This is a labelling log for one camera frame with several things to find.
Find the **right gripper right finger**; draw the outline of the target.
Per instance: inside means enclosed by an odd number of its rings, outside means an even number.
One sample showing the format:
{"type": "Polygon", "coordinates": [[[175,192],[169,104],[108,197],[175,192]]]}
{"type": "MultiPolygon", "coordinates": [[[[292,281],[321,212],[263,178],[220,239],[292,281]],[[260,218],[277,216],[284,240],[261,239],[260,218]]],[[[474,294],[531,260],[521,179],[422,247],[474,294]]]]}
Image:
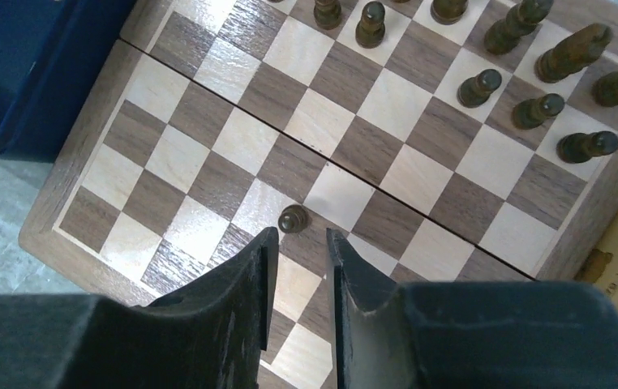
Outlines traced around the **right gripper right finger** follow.
{"type": "Polygon", "coordinates": [[[326,230],[338,388],[420,388],[399,285],[336,229],[326,230]]]}

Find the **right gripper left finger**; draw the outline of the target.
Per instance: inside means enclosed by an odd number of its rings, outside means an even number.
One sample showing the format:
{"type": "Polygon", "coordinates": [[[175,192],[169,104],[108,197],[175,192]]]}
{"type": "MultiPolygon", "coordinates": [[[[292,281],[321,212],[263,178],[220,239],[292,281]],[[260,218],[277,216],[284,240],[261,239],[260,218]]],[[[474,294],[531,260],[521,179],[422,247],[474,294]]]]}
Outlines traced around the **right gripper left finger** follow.
{"type": "Polygon", "coordinates": [[[268,347],[279,232],[267,227],[189,284],[135,307],[124,388],[256,388],[268,347]]]}

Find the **dark brown chess pawn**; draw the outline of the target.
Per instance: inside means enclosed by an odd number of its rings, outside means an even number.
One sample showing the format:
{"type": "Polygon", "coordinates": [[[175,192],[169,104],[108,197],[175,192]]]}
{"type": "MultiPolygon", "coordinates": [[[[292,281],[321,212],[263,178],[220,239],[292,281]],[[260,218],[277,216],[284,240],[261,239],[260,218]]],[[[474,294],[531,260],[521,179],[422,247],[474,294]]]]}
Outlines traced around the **dark brown chess pawn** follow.
{"type": "Polygon", "coordinates": [[[283,233],[301,233],[311,224],[307,209],[300,204],[284,208],[279,215],[277,225],[283,233]]]}
{"type": "Polygon", "coordinates": [[[512,51],[523,36],[531,34],[547,17],[553,3],[553,0],[524,0],[513,6],[487,30],[483,41],[485,50],[495,55],[512,51]]]}
{"type": "Polygon", "coordinates": [[[461,83],[457,99],[466,108],[479,107],[501,86],[502,81],[502,74],[498,70],[485,69],[461,83]]]}
{"type": "Polygon", "coordinates": [[[362,9],[355,28],[355,40],[365,48],[380,45],[385,36],[385,7],[382,2],[370,1],[362,9]]]}
{"type": "Polygon", "coordinates": [[[518,103],[511,119],[515,127],[522,130],[534,129],[546,120],[556,117],[565,107],[564,98],[556,93],[548,93],[534,99],[518,103]]]}
{"type": "Polygon", "coordinates": [[[466,12],[468,0],[433,0],[431,17],[439,24],[455,24],[466,12]]]}

